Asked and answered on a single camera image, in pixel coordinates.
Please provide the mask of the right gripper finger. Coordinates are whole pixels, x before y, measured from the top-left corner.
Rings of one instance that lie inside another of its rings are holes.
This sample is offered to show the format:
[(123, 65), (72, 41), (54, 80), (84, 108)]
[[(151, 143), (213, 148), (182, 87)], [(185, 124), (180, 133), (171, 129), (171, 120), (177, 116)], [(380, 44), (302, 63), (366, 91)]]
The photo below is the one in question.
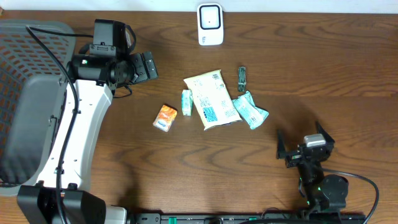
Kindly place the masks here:
[(323, 127), (321, 126), (321, 124), (318, 121), (315, 122), (315, 127), (317, 130), (317, 133), (321, 134), (323, 136), (323, 141), (318, 144), (319, 146), (335, 144), (335, 140), (323, 129)]
[(277, 130), (277, 159), (285, 159), (286, 157), (286, 149), (285, 149), (285, 142), (283, 133), (281, 130)]

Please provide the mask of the small green tissue pack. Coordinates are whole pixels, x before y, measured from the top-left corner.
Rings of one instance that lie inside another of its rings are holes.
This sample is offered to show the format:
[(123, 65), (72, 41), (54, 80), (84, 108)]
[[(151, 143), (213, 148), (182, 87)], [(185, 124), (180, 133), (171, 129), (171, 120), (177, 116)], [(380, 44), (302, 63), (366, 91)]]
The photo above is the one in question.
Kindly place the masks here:
[(182, 91), (182, 113), (184, 116), (191, 116), (193, 110), (193, 95), (191, 90)]

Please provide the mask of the orange tissue pack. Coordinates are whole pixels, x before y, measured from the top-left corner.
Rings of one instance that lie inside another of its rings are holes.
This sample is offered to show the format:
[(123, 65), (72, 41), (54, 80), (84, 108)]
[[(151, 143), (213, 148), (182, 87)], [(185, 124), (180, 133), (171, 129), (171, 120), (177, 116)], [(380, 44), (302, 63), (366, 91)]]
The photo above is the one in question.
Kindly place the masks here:
[(153, 126), (164, 132), (168, 132), (177, 114), (178, 112), (176, 109), (163, 105), (153, 122)]

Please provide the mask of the yellow snack bag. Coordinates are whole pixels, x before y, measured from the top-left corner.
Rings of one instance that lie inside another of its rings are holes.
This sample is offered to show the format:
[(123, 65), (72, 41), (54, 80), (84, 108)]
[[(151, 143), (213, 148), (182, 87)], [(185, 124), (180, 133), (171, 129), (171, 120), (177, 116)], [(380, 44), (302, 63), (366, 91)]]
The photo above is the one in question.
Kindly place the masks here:
[(223, 81), (221, 70), (186, 78), (184, 82), (192, 92), (193, 103), (205, 131), (242, 121)]

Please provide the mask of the dark green snack packet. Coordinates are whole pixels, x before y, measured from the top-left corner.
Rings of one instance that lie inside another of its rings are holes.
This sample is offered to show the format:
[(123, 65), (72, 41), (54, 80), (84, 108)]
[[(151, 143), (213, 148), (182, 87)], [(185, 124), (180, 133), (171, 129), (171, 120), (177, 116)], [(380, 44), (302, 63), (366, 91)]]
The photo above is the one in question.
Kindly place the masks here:
[(246, 91), (246, 67), (238, 68), (238, 91)]

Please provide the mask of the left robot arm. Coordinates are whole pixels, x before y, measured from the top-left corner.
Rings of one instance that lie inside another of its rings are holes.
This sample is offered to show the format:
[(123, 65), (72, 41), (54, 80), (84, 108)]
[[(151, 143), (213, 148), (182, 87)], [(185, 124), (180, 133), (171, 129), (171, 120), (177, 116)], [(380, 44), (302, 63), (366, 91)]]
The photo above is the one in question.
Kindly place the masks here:
[(133, 223), (124, 207), (90, 193), (91, 165), (103, 118), (120, 87), (157, 78), (150, 52), (135, 52), (132, 28), (95, 21), (92, 43), (64, 66), (63, 114), (51, 153), (33, 185), (22, 185), (17, 204), (30, 223)]

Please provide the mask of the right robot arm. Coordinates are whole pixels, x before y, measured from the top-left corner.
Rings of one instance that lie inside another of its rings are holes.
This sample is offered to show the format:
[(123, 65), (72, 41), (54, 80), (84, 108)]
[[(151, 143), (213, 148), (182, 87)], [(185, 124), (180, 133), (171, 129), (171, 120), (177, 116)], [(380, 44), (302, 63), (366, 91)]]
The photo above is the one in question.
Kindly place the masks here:
[(348, 180), (340, 175), (325, 175), (321, 163), (332, 153), (335, 140), (315, 123), (317, 133), (303, 138), (296, 150), (286, 151), (282, 131), (277, 132), (276, 158), (283, 159), (288, 168), (296, 167), (300, 175), (299, 192), (307, 199), (308, 209), (302, 216), (312, 213), (338, 213), (346, 206)]

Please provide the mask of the white barcode scanner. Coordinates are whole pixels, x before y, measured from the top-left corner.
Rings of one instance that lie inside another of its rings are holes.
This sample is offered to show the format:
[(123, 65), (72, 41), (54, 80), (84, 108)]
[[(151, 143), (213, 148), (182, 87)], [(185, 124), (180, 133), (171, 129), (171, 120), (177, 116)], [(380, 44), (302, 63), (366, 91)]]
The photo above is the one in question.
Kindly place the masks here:
[(223, 8), (218, 3), (197, 7), (198, 43), (202, 46), (221, 45), (224, 39)]

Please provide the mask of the grey plastic basket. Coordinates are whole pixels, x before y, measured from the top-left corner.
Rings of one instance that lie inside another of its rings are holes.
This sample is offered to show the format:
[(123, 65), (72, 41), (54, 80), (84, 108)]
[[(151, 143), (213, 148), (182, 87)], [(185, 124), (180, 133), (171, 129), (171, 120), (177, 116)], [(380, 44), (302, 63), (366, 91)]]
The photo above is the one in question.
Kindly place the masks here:
[(34, 185), (49, 158), (66, 96), (65, 77), (26, 26), (63, 64), (76, 39), (61, 22), (1, 21), (1, 195)]

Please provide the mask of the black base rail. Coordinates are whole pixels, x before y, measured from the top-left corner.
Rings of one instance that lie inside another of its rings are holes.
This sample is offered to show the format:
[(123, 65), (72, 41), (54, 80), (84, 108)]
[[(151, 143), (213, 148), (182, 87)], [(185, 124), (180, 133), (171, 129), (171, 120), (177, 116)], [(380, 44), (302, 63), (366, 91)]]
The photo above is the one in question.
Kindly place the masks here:
[(365, 215), (313, 213), (302, 218), (294, 213), (267, 212), (265, 214), (159, 214), (135, 213), (128, 224), (241, 224), (241, 223), (364, 223)]

